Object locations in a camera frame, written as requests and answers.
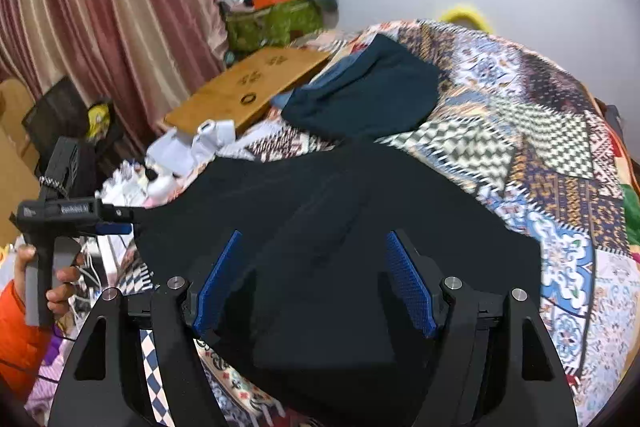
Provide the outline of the orange sleeve forearm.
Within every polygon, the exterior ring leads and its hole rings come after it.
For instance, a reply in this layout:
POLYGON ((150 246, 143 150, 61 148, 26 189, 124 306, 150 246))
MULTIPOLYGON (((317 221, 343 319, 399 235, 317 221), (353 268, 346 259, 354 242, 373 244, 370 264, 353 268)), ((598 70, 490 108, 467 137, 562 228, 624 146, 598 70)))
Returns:
POLYGON ((25 323, 25 308, 14 282, 1 294, 1 377, 19 403, 25 404, 47 353, 51 334, 25 323))

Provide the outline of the person left hand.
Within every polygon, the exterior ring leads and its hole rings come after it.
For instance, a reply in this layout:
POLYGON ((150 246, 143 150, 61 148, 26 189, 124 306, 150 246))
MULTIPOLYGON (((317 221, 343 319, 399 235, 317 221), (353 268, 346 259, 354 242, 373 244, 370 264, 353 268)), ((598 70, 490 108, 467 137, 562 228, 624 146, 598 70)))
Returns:
MULTIPOLYGON (((18 301, 26 307, 26 268, 37 257, 36 248, 23 244, 17 248, 14 261, 14 288, 18 301)), ((45 294, 48 309, 55 317, 62 317, 70 311, 70 298, 76 293, 74 284, 78 282, 80 271, 73 263, 55 272, 58 286, 49 289, 45 294)))

